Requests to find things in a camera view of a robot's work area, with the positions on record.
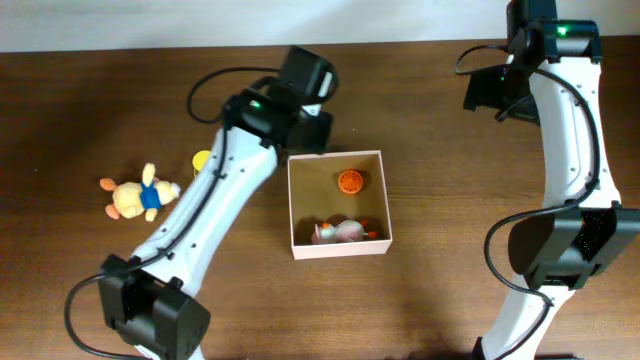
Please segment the white cardboard box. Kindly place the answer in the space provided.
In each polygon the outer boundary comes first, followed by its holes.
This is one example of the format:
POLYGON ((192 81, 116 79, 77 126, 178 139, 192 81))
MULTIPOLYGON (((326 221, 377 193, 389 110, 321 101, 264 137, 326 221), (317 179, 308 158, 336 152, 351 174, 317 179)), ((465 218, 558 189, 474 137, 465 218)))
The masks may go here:
POLYGON ((296 155, 289 158, 288 193, 291 249, 296 260, 382 255, 393 241, 384 166, 379 150, 296 155), (340 189, 340 175, 353 170, 363 178, 355 194, 340 189), (312 242, 314 232, 328 223, 364 221, 372 232, 362 240, 312 242))

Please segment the pink duck toy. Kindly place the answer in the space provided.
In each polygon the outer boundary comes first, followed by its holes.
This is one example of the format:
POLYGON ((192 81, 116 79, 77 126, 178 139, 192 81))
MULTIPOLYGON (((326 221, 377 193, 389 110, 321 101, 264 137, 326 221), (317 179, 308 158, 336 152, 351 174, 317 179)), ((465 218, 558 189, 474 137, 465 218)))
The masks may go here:
POLYGON ((311 235, 311 242, 313 245, 328 245, 377 238, 378 234, 374 231, 367 231, 365 229, 366 225, 367 222, 365 220, 344 220, 338 225, 330 223, 315 225, 314 232, 311 235))

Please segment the orange lattice ball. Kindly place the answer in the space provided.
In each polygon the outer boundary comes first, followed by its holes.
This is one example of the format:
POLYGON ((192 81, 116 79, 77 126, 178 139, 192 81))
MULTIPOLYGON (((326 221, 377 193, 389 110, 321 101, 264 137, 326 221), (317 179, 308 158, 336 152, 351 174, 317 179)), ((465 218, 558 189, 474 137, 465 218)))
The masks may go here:
POLYGON ((356 170, 344 170, 338 176, 338 187, 344 194, 355 195, 363 189, 364 177, 356 170))

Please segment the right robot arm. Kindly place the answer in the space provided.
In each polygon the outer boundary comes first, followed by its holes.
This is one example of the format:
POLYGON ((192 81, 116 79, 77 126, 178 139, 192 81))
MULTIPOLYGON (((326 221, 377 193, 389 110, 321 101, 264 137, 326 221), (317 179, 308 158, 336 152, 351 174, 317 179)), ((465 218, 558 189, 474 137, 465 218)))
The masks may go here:
POLYGON ((608 164, 599 111, 602 47, 591 20, 561 19, 552 1, 506 7, 502 64, 472 69, 463 106, 537 125, 545 190, 541 208, 510 215, 509 292, 475 359, 531 359, 561 306, 639 234, 608 164))

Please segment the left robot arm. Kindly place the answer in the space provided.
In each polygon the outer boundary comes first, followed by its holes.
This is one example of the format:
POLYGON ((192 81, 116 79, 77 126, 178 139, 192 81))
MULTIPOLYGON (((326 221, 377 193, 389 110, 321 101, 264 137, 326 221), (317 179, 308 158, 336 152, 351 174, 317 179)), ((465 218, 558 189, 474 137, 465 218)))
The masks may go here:
POLYGON ((293 46, 276 76, 231 96, 204 168, 165 222, 127 259, 101 266, 106 325, 139 359, 199 359, 210 312, 196 300, 209 264, 247 200, 282 151, 321 153, 339 86, 336 67, 293 46))

